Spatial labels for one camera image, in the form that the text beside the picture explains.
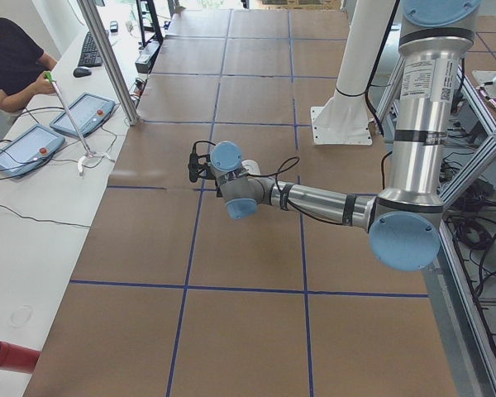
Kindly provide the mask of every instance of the blue joint cap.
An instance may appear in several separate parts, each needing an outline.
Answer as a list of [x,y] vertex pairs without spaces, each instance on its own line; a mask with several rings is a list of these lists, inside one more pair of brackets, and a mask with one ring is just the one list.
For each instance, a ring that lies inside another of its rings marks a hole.
[[403,14],[413,25],[441,27],[470,15],[481,0],[404,0]]
[[252,198],[234,198],[226,203],[231,219],[242,219],[257,212],[257,202]]
[[222,172],[234,171],[241,166],[242,152],[239,146],[230,141],[217,143],[210,159],[213,167]]
[[370,228],[371,250],[385,265],[397,270],[420,270],[430,265],[441,245],[439,232],[416,213],[386,213]]

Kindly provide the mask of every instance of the hand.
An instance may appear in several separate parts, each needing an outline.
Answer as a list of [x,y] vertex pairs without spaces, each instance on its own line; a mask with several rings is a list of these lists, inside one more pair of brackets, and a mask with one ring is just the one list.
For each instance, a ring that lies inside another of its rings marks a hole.
[[53,84],[45,77],[45,71],[39,74],[35,82],[32,83],[35,93],[54,93]]

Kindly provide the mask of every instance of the white wall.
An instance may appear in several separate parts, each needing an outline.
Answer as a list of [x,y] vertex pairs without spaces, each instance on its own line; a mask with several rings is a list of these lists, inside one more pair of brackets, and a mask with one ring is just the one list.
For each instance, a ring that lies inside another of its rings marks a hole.
[[17,23],[57,59],[82,27],[68,0],[0,0],[0,17]]
[[53,37],[59,53],[63,54],[72,40],[82,31],[68,0],[32,0]]

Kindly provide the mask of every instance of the red tube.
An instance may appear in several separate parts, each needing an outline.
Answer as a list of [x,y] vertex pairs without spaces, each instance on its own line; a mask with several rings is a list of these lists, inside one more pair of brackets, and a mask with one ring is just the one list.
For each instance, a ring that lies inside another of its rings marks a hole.
[[0,370],[31,374],[41,352],[0,341]]

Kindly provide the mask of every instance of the white column base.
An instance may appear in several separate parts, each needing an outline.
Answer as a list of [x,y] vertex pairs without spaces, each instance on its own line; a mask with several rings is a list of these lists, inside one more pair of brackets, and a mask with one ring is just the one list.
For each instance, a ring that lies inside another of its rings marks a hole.
[[369,119],[363,96],[338,94],[324,107],[311,108],[315,145],[372,145]]
[[[484,83],[488,81],[493,81],[493,78],[496,76],[496,71],[474,70],[472,75],[474,75],[479,85],[484,85]],[[492,99],[496,99],[496,84],[485,85],[484,88]]]

